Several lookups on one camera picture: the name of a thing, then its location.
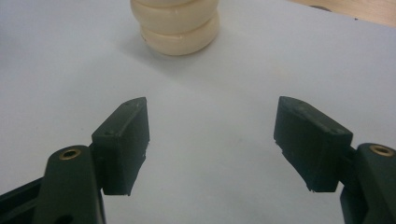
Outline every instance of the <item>cream ring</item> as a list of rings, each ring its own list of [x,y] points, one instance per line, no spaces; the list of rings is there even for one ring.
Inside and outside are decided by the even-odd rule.
[[[193,30],[213,17],[219,0],[193,0],[174,7],[147,7],[131,0],[140,25],[160,34],[179,34]]]
[[[161,35],[141,26],[141,35],[146,43],[160,53],[183,55],[204,48],[219,31],[219,13],[201,27],[178,35]]]
[[[136,0],[136,1],[148,7],[173,7],[188,3],[193,0]]]

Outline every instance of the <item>wooden floor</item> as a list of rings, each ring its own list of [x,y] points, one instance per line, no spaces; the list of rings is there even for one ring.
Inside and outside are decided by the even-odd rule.
[[[396,0],[290,0],[311,7],[324,7],[359,20],[396,27]]]

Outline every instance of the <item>wooden surface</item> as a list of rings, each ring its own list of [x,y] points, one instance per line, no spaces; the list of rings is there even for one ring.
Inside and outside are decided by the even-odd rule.
[[[306,6],[326,7],[365,21],[396,27],[396,0],[290,0]]]

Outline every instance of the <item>black object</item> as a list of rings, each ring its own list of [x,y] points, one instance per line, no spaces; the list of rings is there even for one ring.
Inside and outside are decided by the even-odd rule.
[[[49,157],[44,177],[0,197],[1,224],[104,224],[104,194],[130,195],[146,158],[146,98],[128,101],[92,134],[89,147]]]
[[[341,181],[345,223],[396,223],[396,152],[350,146],[352,132],[306,102],[279,98],[274,132],[309,190],[334,192]]]

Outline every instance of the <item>white tabletop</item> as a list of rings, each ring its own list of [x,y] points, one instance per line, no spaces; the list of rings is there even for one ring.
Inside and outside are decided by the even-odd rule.
[[[163,56],[128,1],[0,2],[0,194],[88,145],[121,103],[148,98],[151,141],[107,223],[343,223],[339,194],[309,192],[273,130],[278,97],[396,147],[396,29],[280,0],[222,0],[206,49]]]

